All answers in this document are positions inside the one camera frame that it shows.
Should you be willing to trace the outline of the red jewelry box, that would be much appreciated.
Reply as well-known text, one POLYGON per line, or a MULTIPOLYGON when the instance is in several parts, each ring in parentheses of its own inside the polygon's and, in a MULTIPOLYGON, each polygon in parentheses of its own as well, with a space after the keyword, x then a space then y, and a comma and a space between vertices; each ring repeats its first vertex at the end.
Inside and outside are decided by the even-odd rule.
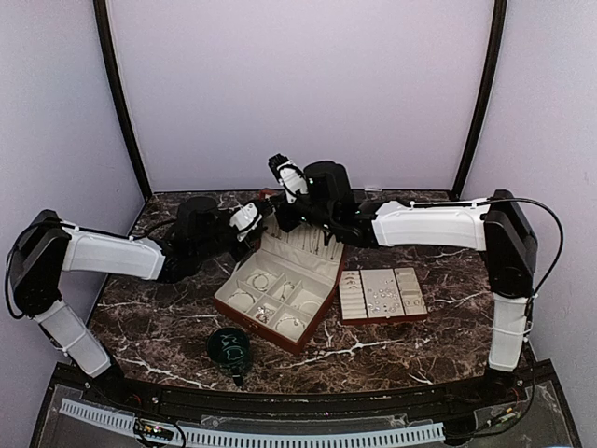
POLYGON ((215 308, 297 356, 331 306, 344 245, 309 224, 283 231, 274 216, 265 227, 257 251, 215 293, 215 308))

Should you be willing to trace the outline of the dark green glass mug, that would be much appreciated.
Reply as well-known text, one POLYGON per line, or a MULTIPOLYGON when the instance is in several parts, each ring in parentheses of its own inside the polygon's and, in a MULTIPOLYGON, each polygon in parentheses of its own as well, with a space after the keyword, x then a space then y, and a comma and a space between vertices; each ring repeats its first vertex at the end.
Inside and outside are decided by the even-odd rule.
POLYGON ((252 366, 247 334, 232 327, 218 329, 209 336, 206 350, 211 361, 231 377, 237 387, 242 387, 244 376, 252 366))

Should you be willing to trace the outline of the red jewelry tray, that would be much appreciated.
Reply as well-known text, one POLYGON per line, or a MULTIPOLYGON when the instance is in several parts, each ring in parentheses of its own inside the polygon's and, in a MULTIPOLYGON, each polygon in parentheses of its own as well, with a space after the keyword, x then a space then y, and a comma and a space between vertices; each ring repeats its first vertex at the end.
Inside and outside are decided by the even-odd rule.
POLYGON ((428 316, 413 268, 344 271, 338 288, 345 325, 410 322, 428 316))

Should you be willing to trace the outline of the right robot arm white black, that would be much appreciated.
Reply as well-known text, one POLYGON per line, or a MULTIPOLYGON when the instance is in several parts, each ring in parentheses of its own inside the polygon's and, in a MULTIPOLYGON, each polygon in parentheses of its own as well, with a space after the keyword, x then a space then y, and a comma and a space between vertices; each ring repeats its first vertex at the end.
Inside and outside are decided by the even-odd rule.
POLYGON ((435 245, 483 253, 494 303, 488 357, 492 371, 477 382, 476 396, 494 405, 510 392, 509 372, 519 363, 544 284, 535 280, 538 240, 521 209, 525 199, 498 189, 488 198, 469 201, 360 203, 339 163, 318 161, 299 168, 277 154, 268 165, 284 191, 273 201, 284 231, 310 224, 327 239, 353 247, 435 245))

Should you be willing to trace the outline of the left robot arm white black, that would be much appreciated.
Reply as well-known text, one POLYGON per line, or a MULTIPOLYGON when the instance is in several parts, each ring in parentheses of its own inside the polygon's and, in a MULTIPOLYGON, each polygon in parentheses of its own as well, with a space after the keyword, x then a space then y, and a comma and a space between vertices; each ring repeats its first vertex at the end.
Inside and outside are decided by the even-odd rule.
POLYGON ((9 249, 4 278, 7 310, 15 320, 29 318, 91 380, 112 407, 132 398, 121 367, 96 338, 60 290, 67 273, 120 275, 175 284, 196 275, 204 262, 224 253, 239 259, 263 231, 266 206, 251 201, 221 208, 205 196, 181 203, 164 222, 161 237, 150 231, 124 236, 100 231, 41 211, 9 249))

